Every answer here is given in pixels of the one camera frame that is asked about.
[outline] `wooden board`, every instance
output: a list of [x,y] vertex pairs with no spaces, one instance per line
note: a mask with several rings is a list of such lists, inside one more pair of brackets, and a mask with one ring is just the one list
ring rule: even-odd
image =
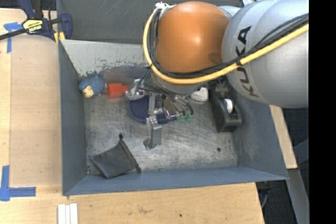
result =
[[254,183],[64,197],[61,186],[0,206],[0,223],[57,223],[58,204],[78,204],[79,224],[265,223]]
[[283,158],[285,160],[287,169],[296,169],[298,164],[296,162],[293,145],[290,140],[285,118],[283,116],[282,108],[270,105],[270,110],[274,120],[274,126],[279,137]]
[[[56,12],[51,12],[51,17],[55,16]],[[0,18],[3,26],[4,23],[20,24],[26,19],[26,15],[20,9],[1,9]],[[1,150],[1,154],[7,156],[3,165],[10,164],[9,185],[19,187],[60,184],[57,45],[47,37],[28,34],[12,38],[12,52],[9,54],[5,49],[7,40],[2,40],[1,45],[4,54],[2,58],[7,58],[7,72],[2,74],[7,82],[6,98],[3,99],[5,103],[1,109],[1,119],[6,124],[6,131],[1,135],[1,144],[8,144],[10,134],[11,148],[8,151],[7,146],[6,150]]]

